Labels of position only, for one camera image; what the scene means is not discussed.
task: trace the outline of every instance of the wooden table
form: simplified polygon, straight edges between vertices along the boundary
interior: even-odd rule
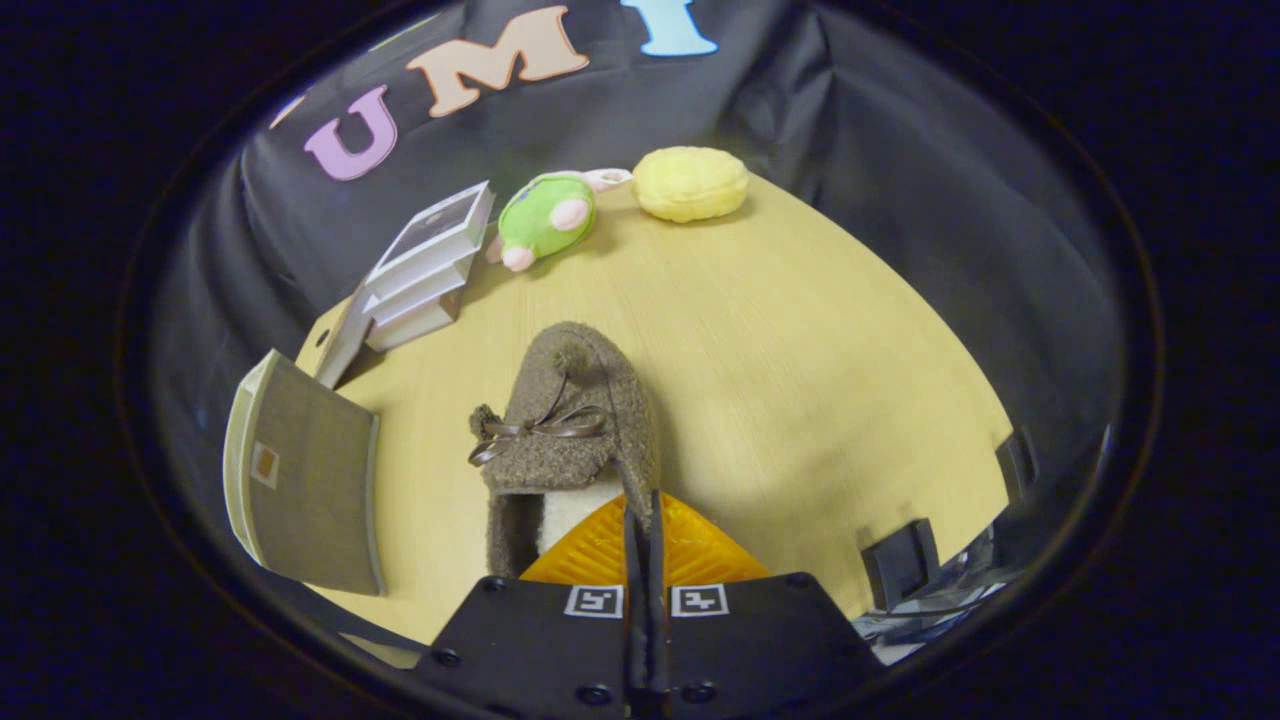
[[[486,489],[471,410],[506,407],[525,348],[559,320],[612,338],[662,423],[663,489],[772,573],[809,570],[850,616],[872,607],[860,550],[928,518],[946,561],[1007,503],[1011,428],[982,370],[910,286],[762,178],[718,220],[677,225],[630,190],[600,197],[579,247],[513,274],[477,261],[456,324],[338,392],[381,416],[375,527],[388,594],[316,588],[430,643],[485,574]],[[314,372],[311,331],[298,365]]]

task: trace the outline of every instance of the yellow cushion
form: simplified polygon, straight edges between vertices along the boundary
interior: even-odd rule
[[[687,223],[737,210],[746,199],[741,160],[712,147],[664,147],[640,159],[631,173],[636,201],[652,215]]]
[[[520,578],[566,585],[626,584],[618,496],[579,523]],[[662,493],[663,585],[733,583],[768,577],[768,571],[723,530],[692,507]]]

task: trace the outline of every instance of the foam letter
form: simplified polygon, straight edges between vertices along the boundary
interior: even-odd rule
[[[462,85],[462,76],[502,90],[511,82],[516,56],[524,58],[520,79],[547,79],[586,67],[586,55],[579,55],[564,36],[561,15],[563,5],[516,15],[503,28],[493,46],[467,40],[451,40],[410,60],[404,69],[420,69],[435,94],[433,118],[443,118],[476,101],[480,91]]]
[[[626,8],[635,8],[649,28],[649,42],[640,51],[645,55],[678,56],[708,55],[719,49],[703,37],[694,24],[689,8],[694,0],[622,0]]]
[[[396,120],[383,104],[387,86],[381,85],[360,96],[347,108],[348,113],[360,115],[374,141],[358,155],[352,155],[338,138],[338,122],[334,118],[317,129],[302,147],[320,160],[320,167],[329,177],[340,181],[356,179],[376,168],[396,147]]]

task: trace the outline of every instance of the black fabric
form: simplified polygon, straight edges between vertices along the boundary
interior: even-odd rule
[[[174,238],[151,389],[175,478],[228,547],[220,462],[238,380],[271,347],[296,354],[411,215],[485,178],[504,202],[536,173],[632,167],[668,145],[730,150],[884,259],[1028,429],[1042,478],[1091,447],[1123,383],[1102,238],[1065,176],[987,97],[824,4],[699,0],[689,10],[719,51],[650,58],[635,10],[566,0],[566,35],[590,65],[481,87],[474,105],[430,118],[434,96],[410,59],[456,37],[492,45],[544,5],[452,6],[319,78],[274,129],[262,118]],[[333,118],[346,119],[348,147],[367,143],[347,106],[383,83],[396,149],[358,179],[328,177],[303,143]]]

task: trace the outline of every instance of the brown ribbon bow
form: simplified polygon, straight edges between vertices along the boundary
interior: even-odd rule
[[[552,413],[556,411],[556,406],[559,405],[561,396],[564,395],[566,383],[568,383],[568,375],[564,375],[561,380],[559,392],[556,393],[556,400],[552,401],[552,406],[547,409],[547,413],[540,419],[532,423],[524,423],[520,425],[507,423],[485,423],[484,430],[494,437],[477,445],[476,448],[471,451],[467,461],[479,468],[480,465],[484,465],[506,452],[507,447],[509,447],[516,438],[527,434],[563,438],[594,437],[600,434],[604,429],[605,415],[608,415],[608,411],[599,405],[584,405],[575,410],[570,410],[554,420],[550,419]],[[593,410],[598,411],[600,416],[585,423],[570,424],[570,420]]]

